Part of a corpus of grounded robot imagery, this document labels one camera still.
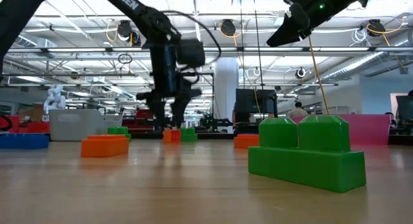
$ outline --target white robot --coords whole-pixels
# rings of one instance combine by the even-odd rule
[[[62,85],[52,85],[47,90],[47,100],[43,104],[44,115],[42,116],[43,122],[49,121],[49,110],[64,110],[66,107],[66,99],[61,95],[63,89]]]

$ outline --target red lego block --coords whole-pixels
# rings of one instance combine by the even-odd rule
[[[164,130],[163,131],[164,143],[180,143],[181,131],[180,130]]]
[[[129,139],[123,134],[88,136],[82,140],[81,157],[111,157],[128,151]]]
[[[234,148],[248,149],[259,146],[258,134],[239,134],[234,138]]]

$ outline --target ceiling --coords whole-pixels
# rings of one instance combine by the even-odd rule
[[[140,0],[147,6],[152,6],[158,10],[179,10],[186,14],[193,15],[199,21],[204,23],[207,28],[211,29],[214,37],[223,47],[237,46],[265,46],[266,40],[283,22],[283,16],[288,6],[283,0],[243,0],[242,6],[239,0]],[[361,8],[358,3],[350,5],[346,10],[334,16],[331,20],[323,23],[312,34],[314,46],[365,46],[382,45],[382,37],[366,37],[360,43],[354,41],[354,35],[357,28],[366,25],[369,19],[380,19],[385,25],[386,30],[394,30],[401,26],[402,18],[407,25],[402,26],[400,32],[389,34],[392,39],[408,29],[410,22],[413,21],[413,0],[371,0],[366,8]],[[172,24],[183,33],[185,38],[197,37],[195,24],[186,17],[176,15],[169,16]],[[116,26],[120,20],[128,19],[116,7],[107,0],[49,0],[42,3],[33,18],[27,24],[22,32],[22,36],[27,38],[40,37],[53,42],[56,47],[110,47],[112,46],[129,46],[129,43],[116,37]],[[244,34],[235,39],[225,37],[215,27],[223,19],[232,19],[237,28],[241,31],[241,24],[244,28]],[[200,39],[205,47],[214,47],[214,43],[206,31],[200,31]],[[308,40],[303,40],[290,46],[308,46]],[[14,48],[21,48],[21,45],[14,45]],[[34,69],[25,69],[24,73],[44,73],[46,69],[53,68],[52,73],[120,73],[124,76],[105,76],[107,83],[151,83],[152,80],[148,73],[152,70],[150,60],[146,54],[134,54],[134,60],[129,65],[117,63],[118,54],[110,55],[113,59],[100,59],[102,54],[88,54],[95,57],[95,60],[76,60],[76,55],[56,54],[55,58],[42,61],[35,61],[33,54],[8,54],[9,59],[21,63],[25,66],[32,66]],[[64,61],[62,57],[72,57],[70,61]],[[207,56],[207,60],[212,60],[214,56]],[[333,66],[348,59],[346,56],[328,57],[316,56],[316,62],[319,64],[321,73],[326,72]],[[243,59],[244,67],[250,79],[258,81],[260,75],[254,74],[256,66],[262,66],[264,83],[288,83],[295,81],[295,71],[298,68],[313,70],[313,61],[310,56],[261,56],[249,54]],[[8,67],[9,73],[15,68]],[[213,72],[219,70],[212,66],[206,66],[201,69],[203,72]],[[135,77],[126,77],[125,74],[131,72]],[[86,83],[84,79],[73,80],[69,77],[60,78],[65,83]],[[208,81],[201,80],[201,88],[204,91],[212,91],[207,86]],[[126,92],[134,94],[142,92],[149,88],[144,87],[122,87]],[[101,94],[98,88],[92,88],[89,92]]]

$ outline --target white pillar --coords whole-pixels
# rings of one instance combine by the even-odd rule
[[[215,103],[214,116],[218,119],[228,118],[232,121],[232,110],[236,102],[238,87],[238,62],[235,57],[218,59],[215,67]]]

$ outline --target black robotic arm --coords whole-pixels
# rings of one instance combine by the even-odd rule
[[[3,58],[40,4],[45,0],[2,0],[0,3],[0,76],[3,73]],[[154,89],[138,94],[145,99],[158,120],[165,119],[166,97],[174,97],[171,104],[173,122],[180,126],[183,113],[191,98],[201,95],[199,89],[191,89],[176,65],[197,68],[205,64],[203,45],[198,39],[181,39],[181,34],[172,26],[162,12],[145,6],[138,0],[108,0],[127,15],[146,38],[143,48],[150,49]]]

